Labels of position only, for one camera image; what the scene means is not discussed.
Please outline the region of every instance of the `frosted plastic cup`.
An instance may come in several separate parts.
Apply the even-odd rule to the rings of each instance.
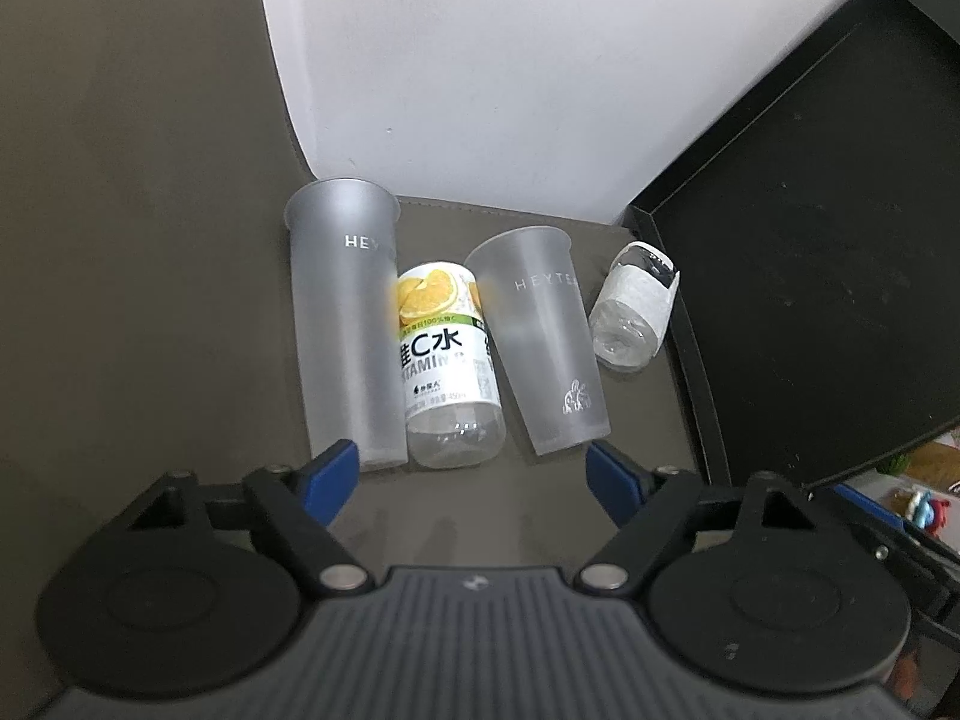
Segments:
[[[283,214],[310,450],[316,456],[351,439],[361,470],[407,461],[397,356],[399,217],[395,196],[359,178],[307,184]]]
[[[608,435],[593,339],[570,259],[555,227],[497,235],[464,263],[538,455]]]

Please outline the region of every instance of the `bottle label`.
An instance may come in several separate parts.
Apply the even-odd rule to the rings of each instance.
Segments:
[[[449,403],[500,405],[473,274],[427,263],[397,280],[406,419]]]

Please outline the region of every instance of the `small plastic bottle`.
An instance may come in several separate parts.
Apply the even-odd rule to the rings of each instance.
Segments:
[[[507,435],[473,274],[427,263],[397,282],[407,448],[422,466],[490,459]]]
[[[590,312],[597,359],[620,373],[646,367],[664,342],[679,283],[664,252],[640,241],[623,247]]]

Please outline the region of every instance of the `white backdrop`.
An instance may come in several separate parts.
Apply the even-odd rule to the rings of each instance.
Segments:
[[[315,175],[611,221],[843,0],[264,0]]]

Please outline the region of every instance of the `yellow lemon slice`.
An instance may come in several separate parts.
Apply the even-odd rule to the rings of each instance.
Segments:
[[[407,296],[421,285],[421,282],[424,279],[421,278],[402,278],[397,282],[397,309],[400,309],[400,306],[403,305],[403,301],[407,299]]]
[[[473,307],[477,309],[480,314],[483,314],[483,308],[480,306],[480,290],[477,289],[477,285],[474,282],[467,284],[467,288],[470,290],[470,300],[473,301]]]
[[[400,306],[400,319],[405,324],[432,317],[453,305],[457,284],[446,271],[430,271],[426,279],[407,293]]]

